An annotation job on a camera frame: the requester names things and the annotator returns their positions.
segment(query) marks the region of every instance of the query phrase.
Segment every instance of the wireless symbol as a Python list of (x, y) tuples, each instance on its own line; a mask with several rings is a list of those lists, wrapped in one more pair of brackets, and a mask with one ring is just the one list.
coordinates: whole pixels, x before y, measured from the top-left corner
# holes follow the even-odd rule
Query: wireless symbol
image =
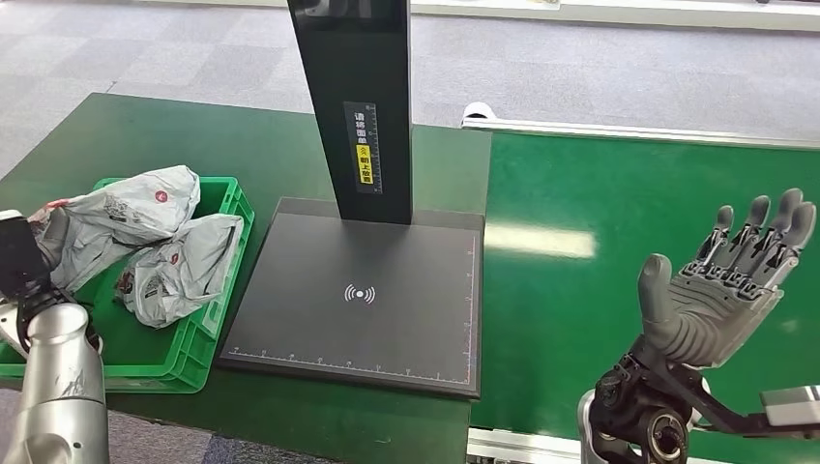
[(365, 300), (365, 303), (370, 305), (373, 303), (373, 300), (376, 299), (376, 289), (370, 287), (367, 290), (356, 290), (356, 287), (352, 284), (348, 285), (347, 288), (344, 289), (344, 300), (351, 302), (357, 298)]

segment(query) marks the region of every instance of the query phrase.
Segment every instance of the gray carpet floor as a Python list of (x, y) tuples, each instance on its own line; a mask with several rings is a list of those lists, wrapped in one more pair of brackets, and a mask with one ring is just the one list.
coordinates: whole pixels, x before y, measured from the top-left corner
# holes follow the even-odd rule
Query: gray carpet floor
[[(505, 118), (820, 139), (820, 36), (414, 16), (413, 120)], [(0, 1), (0, 177), (91, 92), (310, 112), (285, 10)], [(0, 455), (17, 394), (0, 391)], [(320, 462), (110, 415), (112, 462)]]

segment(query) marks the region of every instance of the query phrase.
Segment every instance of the yellow label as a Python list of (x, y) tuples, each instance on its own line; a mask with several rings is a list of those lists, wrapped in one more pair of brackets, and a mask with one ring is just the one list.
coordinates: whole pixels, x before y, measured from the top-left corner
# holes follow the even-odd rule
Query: yellow label
[(359, 181), (373, 184), (373, 170), (370, 168), (370, 146), (356, 145), (356, 161), (359, 163)]

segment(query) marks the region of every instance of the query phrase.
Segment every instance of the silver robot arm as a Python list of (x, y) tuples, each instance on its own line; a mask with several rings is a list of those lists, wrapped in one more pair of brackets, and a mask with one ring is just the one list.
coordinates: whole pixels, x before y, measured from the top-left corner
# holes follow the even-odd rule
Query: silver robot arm
[(20, 213), (0, 212), (0, 338), (27, 359), (3, 464), (109, 462), (102, 340), (86, 309), (51, 285), (59, 254)]
[[(14, 320), (10, 316), (16, 318), (15, 309), (3, 314)], [(31, 321), (19, 412), (4, 464), (109, 462), (103, 362), (86, 339), (87, 325), (88, 314), (78, 304), (54, 305)]]

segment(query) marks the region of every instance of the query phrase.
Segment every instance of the robot finger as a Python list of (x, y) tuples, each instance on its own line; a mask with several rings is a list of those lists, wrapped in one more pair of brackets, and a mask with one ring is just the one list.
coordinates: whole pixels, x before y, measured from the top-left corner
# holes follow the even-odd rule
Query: robot finger
[(734, 216), (734, 210), (729, 205), (723, 205), (717, 210), (717, 218), (712, 233), (709, 234), (709, 237), (706, 238), (695, 255), (695, 261), (701, 266), (711, 264), (718, 251), (726, 245)]
[(733, 268), (735, 262), (749, 242), (756, 242), (760, 238), (760, 228), (766, 221), (769, 214), (769, 197), (760, 195), (751, 202), (748, 209), (748, 216), (743, 227), (735, 237), (720, 251), (715, 257), (715, 265), (724, 270)]
[(791, 188), (783, 193), (777, 208), (777, 214), (769, 224), (769, 228), (757, 240), (749, 240), (741, 249), (733, 267), (736, 275), (751, 276), (764, 261), (767, 252), (782, 240), (785, 233), (791, 228), (794, 211), (803, 201), (803, 192), (799, 188)]

